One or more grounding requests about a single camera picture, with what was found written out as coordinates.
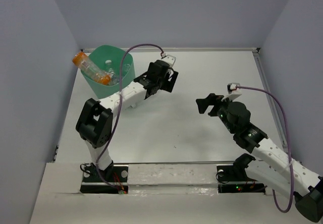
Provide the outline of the clear unlabeled bottle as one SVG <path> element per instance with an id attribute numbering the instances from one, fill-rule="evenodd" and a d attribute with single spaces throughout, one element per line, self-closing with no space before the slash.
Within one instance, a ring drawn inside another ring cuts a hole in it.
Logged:
<path id="1" fill-rule="evenodd" d="M 106 71 L 110 74 L 115 74 L 116 70 L 115 70 L 115 66 L 113 64 L 113 62 L 111 60 L 106 60 L 105 62 L 105 67 L 106 67 Z"/>

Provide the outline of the orange label bottle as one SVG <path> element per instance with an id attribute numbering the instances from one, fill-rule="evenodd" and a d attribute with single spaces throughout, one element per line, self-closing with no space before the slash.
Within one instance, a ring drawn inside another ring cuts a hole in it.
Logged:
<path id="1" fill-rule="evenodd" d="M 102 85 L 108 85 L 110 83 L 110 75 L 100 69 L 85 53 L 77 53 L 72 59 L 72 62 L 92 81 Z"/>

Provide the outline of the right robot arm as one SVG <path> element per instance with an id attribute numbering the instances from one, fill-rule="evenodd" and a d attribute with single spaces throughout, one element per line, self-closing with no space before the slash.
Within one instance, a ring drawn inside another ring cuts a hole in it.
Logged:
<path id="1" fill-rule="evenodd" d="M 322 176 L 288 158 L 264 131 L 251 123 L 251 112 L 245 104 L 214 93 L 196 103 L 200 114 L 212 106 L 208 115 L 219 117 L 235 143 L 247 151 L 250 162 L 232 167 L 235 178 L 243 180 L 250 175 L 281 195 L 293 197 L 296 209 L 309 221 L 318 223 L 322 219 Z"/>

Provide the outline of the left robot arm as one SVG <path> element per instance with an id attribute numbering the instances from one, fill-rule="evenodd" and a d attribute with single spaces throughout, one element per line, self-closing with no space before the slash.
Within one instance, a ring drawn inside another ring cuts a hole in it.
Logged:
<path id="1" fill-rule="evenodd" d="M 175 57 L 167 55 L 150 63 L 148 70 L 122 91 L 85 102 L 76 131 L 89 149 L 94 175 L 100 181 L 107 182 L 113 172 L 114 163 L 107 147 L 116 131 L 121 111 L 146 100 L 159 90 L 172 92 L 178 76 L 173 69 L 175 61 Z"/>

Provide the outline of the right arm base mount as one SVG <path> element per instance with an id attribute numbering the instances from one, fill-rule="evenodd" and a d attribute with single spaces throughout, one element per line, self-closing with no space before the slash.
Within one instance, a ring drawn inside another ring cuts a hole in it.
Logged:
<path id="1" fill-rule="evenodd" d="M 217 166 L 216 180 L 219 194 L 263 193 L 266 186 L 249 178 L 246 169 L 255 158 L 247 153 L 242 154 L 232 164 Z"/>

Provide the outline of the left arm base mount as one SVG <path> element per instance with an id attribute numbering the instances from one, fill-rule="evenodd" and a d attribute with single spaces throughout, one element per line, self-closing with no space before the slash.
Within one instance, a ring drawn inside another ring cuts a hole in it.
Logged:
<path id="1" fill-rule="evenodd" d="M 82 181 L 80 192 L 83 194 L 127 194 L 128 172 L 126 164 L 114 164 L 107 170 L 99 170 L 92 163 L 80 164 Z"/>

